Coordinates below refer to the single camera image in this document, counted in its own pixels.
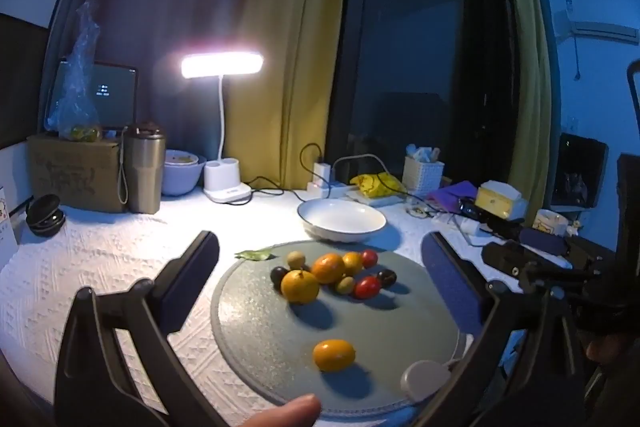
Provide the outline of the operator thumb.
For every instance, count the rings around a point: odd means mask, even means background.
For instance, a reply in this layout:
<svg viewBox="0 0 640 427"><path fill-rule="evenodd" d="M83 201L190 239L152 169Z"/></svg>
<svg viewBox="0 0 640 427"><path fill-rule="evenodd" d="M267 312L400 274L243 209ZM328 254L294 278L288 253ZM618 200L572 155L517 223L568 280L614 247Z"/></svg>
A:
<svg viewBox="0 0 640 427"><path fill-rule="evenodd" d="M315 395L302 395L282 407L253 415L242 427L310 427L320 414L320 400Z"/></svg>

